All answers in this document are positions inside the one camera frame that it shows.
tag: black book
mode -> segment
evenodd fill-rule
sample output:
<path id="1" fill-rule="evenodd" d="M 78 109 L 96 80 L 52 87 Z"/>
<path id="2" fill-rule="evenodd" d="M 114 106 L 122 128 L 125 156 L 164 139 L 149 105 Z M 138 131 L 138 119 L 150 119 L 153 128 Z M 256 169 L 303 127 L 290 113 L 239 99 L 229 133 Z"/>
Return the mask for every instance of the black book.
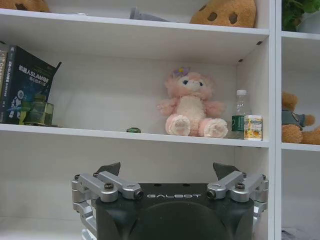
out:
<path id="1" fill-rule="evenodd" d="M 2 85 L 5 78 L 7 55 L 8 50 L 6 49 L 5 45 L 0 44 L 0 96 L 2 91 Z"/>
<path id="2" fill-rule="evenodd" d="M 21 102 L 32 102 L 36 94 L 48 100 L 57 67 L 16 45 L 10 45 L 0 99 L 0 123 L 19 124 Z"/>

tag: green bottle label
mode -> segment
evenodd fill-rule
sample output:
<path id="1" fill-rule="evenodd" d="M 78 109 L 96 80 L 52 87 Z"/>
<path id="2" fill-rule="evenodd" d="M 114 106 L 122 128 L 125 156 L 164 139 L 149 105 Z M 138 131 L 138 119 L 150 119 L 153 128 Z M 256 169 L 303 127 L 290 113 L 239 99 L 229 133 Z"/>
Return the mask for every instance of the green bottle label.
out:
<path id="1" fill-rule="evenodd" d="M 245 130 L 245 116 L 232 116 L 232 131 L 243 132 Z"/>

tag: white wall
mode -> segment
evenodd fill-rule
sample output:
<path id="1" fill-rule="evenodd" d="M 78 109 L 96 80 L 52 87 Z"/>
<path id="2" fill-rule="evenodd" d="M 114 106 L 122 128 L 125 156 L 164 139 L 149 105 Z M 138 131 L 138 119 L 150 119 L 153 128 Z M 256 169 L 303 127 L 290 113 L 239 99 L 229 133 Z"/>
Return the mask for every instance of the white wall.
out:
<path id="1" fill-rule="evenodd" d="M 213 162 L 234 165 L 233 146 L 0 132 L 0 216 L 78 220 L 71 179 L 121 162 L 139 183 L 216 181 Z"/>
<path id="2" fill-rule="evenodd" d="M 320 153 L 282 150 L 282 226 L 320 236 Z"/>

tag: yellow container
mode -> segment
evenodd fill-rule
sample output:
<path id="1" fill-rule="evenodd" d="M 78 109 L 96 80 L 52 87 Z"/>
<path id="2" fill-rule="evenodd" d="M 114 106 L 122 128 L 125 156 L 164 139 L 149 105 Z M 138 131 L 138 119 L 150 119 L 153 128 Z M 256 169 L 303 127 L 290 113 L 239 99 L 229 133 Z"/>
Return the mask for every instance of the yellow container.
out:
<path id="1" fill-rule="evenodd" d="M 244 139 L 251 141 L 262 140 L 262 116 L 244 116 Z"/>

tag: small green object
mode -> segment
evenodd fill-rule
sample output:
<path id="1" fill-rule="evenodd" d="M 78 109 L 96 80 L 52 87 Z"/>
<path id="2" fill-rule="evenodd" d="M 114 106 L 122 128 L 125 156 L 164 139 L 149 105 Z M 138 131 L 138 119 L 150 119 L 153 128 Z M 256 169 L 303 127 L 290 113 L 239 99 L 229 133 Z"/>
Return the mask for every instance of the small green object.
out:
<path id="1" fill-rule="evenodd" d="M 21 103 L 20 125 L 51 126 L 54 105 L 46 102 L 46 96 L 37 94 L 33 102 Z"/>
<path id="2" fill-rule="evenodd" d="M 126 130 L 127 133 L 135 133 L 135 134 L 140 134 L 141 130 L 137 127 L 130 127 Z"/>

